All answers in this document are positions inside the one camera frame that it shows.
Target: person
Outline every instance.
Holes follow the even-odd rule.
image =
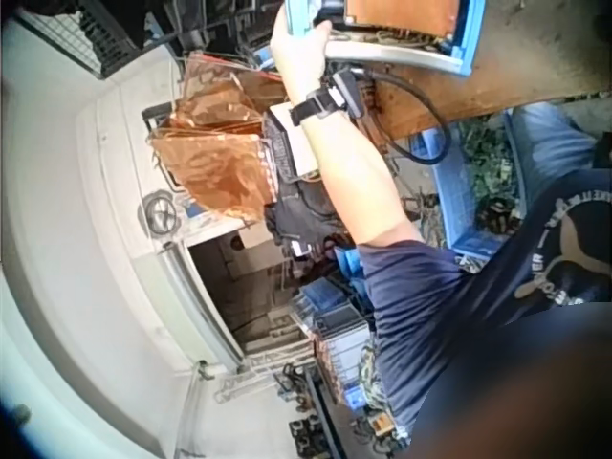
[[[271,47],[293,105],[321,86],[330,33],[323,22],[292,36],[280,10]],[[424,243],[381,153],[345,114],[310,117],[301,126],[358,245],[375,308],[377,369],[408,436],[428,390],[470,336],[554,307],[610,301],[610,170],[592,168],[596,141],[556,107],[514,110],[528,213],[478,274]]]

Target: wooden board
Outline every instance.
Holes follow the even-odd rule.
[[[610,88],[609,46],[593,31],[597,2],[488,0],[468,78],[396,66],[391,72],[423,89],[448,120],[489,114],[540,100]],[[382,124],[400,139],[435,125],[411,96],[380,85]]]
[[[447,36],[455,30],[459,0],[346,0],[346,16],[363,26]]]

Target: wire rack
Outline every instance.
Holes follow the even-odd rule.
[[[137,46],[96,0],[74,0],[63,11],[55,11],[55,15],[20,9],[15,18],[99,79],[109,77],[152,48]]]

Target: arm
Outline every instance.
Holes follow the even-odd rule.
[[[320,87],[330,32],[331,24],[324,22],[305,37],[294,37],[287,32],[284,7],[276,18],[274,61],[294,105]],[[422,240],[405,216],[381,154],[344,114],[310,117],[302,127],[332,203],[357,244],[385,247]]]

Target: printed graphic on shirt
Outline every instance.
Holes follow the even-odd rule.
[[[547,298],[559,306],[583,303],[579,296],[571,297],[571,293],[556,285],[551,273],[564,263],[574,263],[592,274],[602,274],[612,279],[612,267],[586,254],[579,240],[576,222],[572,219],[573,210],[579,206],[594,202],[604,202],[612,205],[612,193],[608,191],[585,191],[569,199],[558,199],[557,210],[544,226],[545,230],[539,239],[537,249],[532,257],[533,279],[519,286],[514,292],[516,299],[525,298],[536,291],[543,292]],[[557,255],[551,256],[547,243],[558,232]]]

